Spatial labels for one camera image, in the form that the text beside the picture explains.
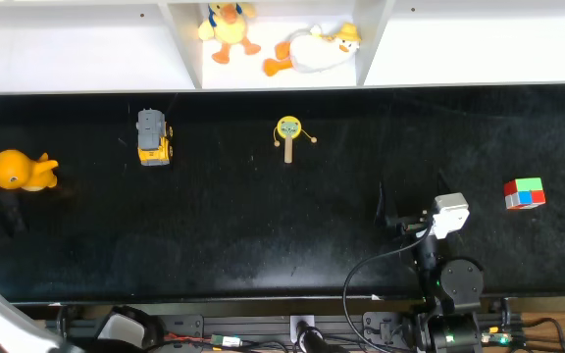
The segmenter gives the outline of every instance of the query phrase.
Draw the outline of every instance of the blue square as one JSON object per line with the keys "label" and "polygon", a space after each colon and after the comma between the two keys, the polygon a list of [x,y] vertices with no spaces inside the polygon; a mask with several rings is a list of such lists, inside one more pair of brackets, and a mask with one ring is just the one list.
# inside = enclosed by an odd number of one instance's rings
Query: blue square
{"label": "blue square", "polygon": [[518,197],[521,205],[531,205],[534,200],[531,198],[531,191],[519,191]]}

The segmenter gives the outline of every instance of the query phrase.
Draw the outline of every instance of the yellow hat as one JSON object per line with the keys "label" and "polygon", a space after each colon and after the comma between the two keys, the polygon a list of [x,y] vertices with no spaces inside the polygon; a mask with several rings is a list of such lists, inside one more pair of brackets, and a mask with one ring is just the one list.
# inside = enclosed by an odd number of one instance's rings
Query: yellow hat
{"label": "yellow hat", "polygon": [[343,40],[361,41],[361,37],[357,33],[357,26],[351,23],[343,24],[339,33],[334,36]]}

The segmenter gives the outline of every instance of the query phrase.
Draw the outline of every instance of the orange beak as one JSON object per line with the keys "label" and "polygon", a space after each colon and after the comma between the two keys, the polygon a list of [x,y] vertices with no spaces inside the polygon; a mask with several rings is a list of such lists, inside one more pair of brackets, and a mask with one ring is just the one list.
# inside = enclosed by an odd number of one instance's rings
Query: orange beak
{"label": "orange beak", "polygon": [[232,4],[228,4],[222,8],[221,11],[222,18],[226,23],[232,25],[236,22],[236,17],[238,13],[236,12],[236,7]]}

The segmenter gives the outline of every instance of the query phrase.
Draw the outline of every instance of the orange rubber duck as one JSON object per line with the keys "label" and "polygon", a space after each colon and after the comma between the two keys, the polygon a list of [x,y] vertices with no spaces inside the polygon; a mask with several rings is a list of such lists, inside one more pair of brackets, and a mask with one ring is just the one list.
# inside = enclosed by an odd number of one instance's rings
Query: orange rubber duck
{"label": "orange rubber duck", "polygon": [[0,187],[27,191],[54,187],[57,179],[52,170],[56,167],[58,162],[50,161],[47,153],[34,162],[17,150],[3,151],[0,153]]}

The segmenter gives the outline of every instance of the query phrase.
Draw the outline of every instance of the white plush duck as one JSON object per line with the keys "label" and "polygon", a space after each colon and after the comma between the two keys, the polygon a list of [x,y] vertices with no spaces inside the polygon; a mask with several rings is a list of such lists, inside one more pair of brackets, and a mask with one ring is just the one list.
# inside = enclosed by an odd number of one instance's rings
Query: white plush duck
{"label": "white plush duck", "polygon": [[343,24],[334,36],[323,35],[322,29],[314,25],[311,30],[301,29],[288,41],[279,43],[276,46],[278,60],[267,59],[263,70],[267,76],[291,68],[301,73],[324,71],[352,58],[359,50],[360,42],[361,37],[353,24]]}

